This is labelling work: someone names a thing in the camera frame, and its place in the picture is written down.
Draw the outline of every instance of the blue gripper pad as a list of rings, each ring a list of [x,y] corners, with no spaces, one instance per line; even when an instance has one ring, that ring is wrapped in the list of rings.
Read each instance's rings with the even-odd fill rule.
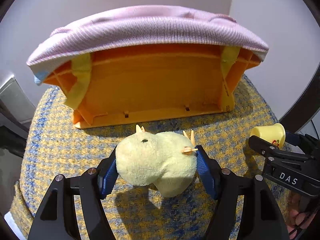
[[[103,197],[103,199],[105,199],[107,195],[111,194],[113,187],[115,186],[116,180],[118,178],[118,175],[119,174],[116,168],[116,158],[114,158],[108,171],[103,177],[101,190],[101,196]]]
[[[211,176],[207,163],[199,151],[197,152],[197,171],[206,193],[209,194],[213,199],[217,199],[218,193],[214,186],[214,179]]]

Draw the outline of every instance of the ribbed pink fabric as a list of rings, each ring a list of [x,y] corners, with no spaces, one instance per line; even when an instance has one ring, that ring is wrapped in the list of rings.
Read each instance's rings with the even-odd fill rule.
[[[41,83],[79,54],[157,43],[240,46],[261,60],[267,44],[227,15],[180,6],[145,5],[105,11],[54,30],[27,61]]]

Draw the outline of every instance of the yellow strap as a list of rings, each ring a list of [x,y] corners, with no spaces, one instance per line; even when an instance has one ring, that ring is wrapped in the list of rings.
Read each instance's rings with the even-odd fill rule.
[[[233,94],[230,93],[230,89],[228,88],[228,84],[226,82],[226,77],[232,65],[236,62],[239,51],[240,47],[225,46],[221,54],[220,67],[223,80],[220,107],[222,108],[223,112],[230,112],[235,106]]]
[[[71,60],[71,71],[77,77],[67,99],[64,102],[66,106],[76,110],[87,93],[91,79],[92,62],[90,53],[79,55]]]

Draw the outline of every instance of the metal pin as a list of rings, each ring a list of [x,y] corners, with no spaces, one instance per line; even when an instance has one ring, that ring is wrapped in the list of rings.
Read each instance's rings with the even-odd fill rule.
[[[256,180],[258,181],[262,181],[263,177],[260,174],[257,174],[256,176],[254,176],[256,178]]]
[[[96,169],[96,168],[90,168],[90,169],[88,169],[88,173],[89,173],[90,175],[95,174],[96,172],[97,172],[97,169]]]
[[[59,175],[56,176],[55,179],[56,179],[56,181],[60,181],[60,180],[63,179],[63,175],[59,174]]]
[[[223,168],[221,169],[221,172],[224,174],[224,175],[229,175],[231,173],[231,171],[227,168]]]

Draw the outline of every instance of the yellow cup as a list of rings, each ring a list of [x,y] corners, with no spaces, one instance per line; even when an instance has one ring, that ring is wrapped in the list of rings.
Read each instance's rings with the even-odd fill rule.
[[[250,136],[255,135],[264,139],[267,142],[283,147],[285,140],[285,130],[282,124],[275,123],[274,125],[268,126],[256,126],[251,129]]]

